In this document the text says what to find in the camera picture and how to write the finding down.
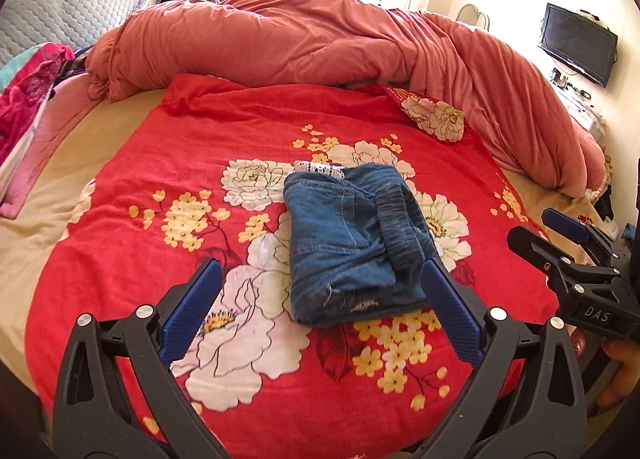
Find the denim fabric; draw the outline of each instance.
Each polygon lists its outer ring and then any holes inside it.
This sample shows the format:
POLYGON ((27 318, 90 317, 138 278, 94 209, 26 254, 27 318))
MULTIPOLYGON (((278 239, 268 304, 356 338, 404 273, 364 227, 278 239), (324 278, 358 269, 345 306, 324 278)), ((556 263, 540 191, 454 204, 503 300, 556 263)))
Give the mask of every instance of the denim fabric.
POLYGON ((294 172, 284 183, 291 215, 291 302, 312 327, 426 307, 422 264, 438 252, 420 207, 392 166, 344 169, 344 179, 294 172))

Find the white flower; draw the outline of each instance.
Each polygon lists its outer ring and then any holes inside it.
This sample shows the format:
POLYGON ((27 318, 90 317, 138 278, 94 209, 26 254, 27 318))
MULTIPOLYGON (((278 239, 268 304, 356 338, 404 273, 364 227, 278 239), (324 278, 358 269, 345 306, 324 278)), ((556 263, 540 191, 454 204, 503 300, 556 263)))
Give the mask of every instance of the white flower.
POLYGON ((172 363, 174 376, 190 373, 189 395, 209 410, 249 404, 262 377, 279 378, 300 366, 310 328, 290 314, 289 214, 275 233, 251 242, 248 265, 232 269, 187 355, 172 363))
POLYGON ((229 161, 222 174, 225 201, 231 206, 242 205, 250 212, 261 212, 271 203, 284 203, 284 180, 293 167, 287 163, 238 159, 229 161))
POLYGON ((435 134, 441 140, 456 142, 462 139, 465 115, 445 102, 432 103, 409 96, 402 108, 418 127, 427 134, 435 134))
POLYGON ((471 255, 469 243, 460 240, 460 237, 469 234, 466 217, 458 211, 455 204, 447 201, 444 195, 437 194, 433 199, 428 194, 418 192, 413 182, 406 183, 420 206, 442 263, 447 271, 453 271, 456 269, 456 261, 471 255))
MULTIPOLYGON (((91 179, 86 186, 82 189, 80 193, 80 197, 78 199, 78 203, 76 203, 76 207, 71 212, 71 218, 69 222, 72 224, 78 224, 80 222, 80 218, 89 211, 91 208, 91 194, 95 191, 95 179, 91 179)), ((64 241, 69 236, 69 230, 65 226, 64 232, 62 232, 62 236, 60 236, 59 241, 64 241)))
POLYGON ((405 179, 415 175, 414 168, 406 161, 398 160, 388 148, 380 148, 375 144, 359 141, 355 146, 339 144, 327 151, 329 159, 347 168, 366 163, 386 164, 396 167, 405 179))

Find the silver screw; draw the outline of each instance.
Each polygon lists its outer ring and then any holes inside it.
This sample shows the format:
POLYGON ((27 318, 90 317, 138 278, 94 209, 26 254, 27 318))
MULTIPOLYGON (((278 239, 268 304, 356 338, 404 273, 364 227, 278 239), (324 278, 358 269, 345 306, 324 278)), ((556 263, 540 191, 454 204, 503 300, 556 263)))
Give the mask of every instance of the silver screw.
POLYGON ((549 323, 556 329, 562 329, 564 327, 564 322, 562 321, 562 318, 558 318, 557 316, 554 316, 553 318, 551 318, 551 320, 549 320, 549 323))
POLYGON ((505 311, 502 307, 494 307, 489 311, 491 318, 494 320, 507 320, 507 311, 505 311))
POLYGON ((84 327, 85 325, 88 325, 89 322, 91 322, 91 315, 89 313, 84 313, 79 315, 78 317, 78 325, 80 327, 84 327))
POLYGON ((141 305, 136 309, 136 316, 138 318, 149 318, 154 313, 154 308, 150 305, 141 305))

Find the human hand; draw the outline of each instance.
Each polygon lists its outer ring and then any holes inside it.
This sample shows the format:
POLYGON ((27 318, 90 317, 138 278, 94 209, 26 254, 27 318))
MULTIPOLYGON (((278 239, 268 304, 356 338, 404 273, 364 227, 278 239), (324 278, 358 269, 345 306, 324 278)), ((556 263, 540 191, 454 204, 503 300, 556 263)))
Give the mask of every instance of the human hand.
MULTIPOLYGON (((582 331, 575 330, 571 335, 577 356, 584 352, 586 341, 582 331)), ((640 380, 640 346, 631 340, 619 341, 604 338, 602 349, 612 360, 622 366, 597 399, 601 409, 610 409, 629 396, 640 380)))

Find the television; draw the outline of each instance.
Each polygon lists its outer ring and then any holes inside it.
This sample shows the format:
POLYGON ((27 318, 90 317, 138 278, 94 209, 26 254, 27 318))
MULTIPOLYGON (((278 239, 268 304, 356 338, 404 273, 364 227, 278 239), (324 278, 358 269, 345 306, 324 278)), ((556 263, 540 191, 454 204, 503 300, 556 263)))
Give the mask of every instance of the television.
POLYGON ((618 36, 585 16, 547 4, 538 45, 589 81, 606 87, 616 61, 618 36))

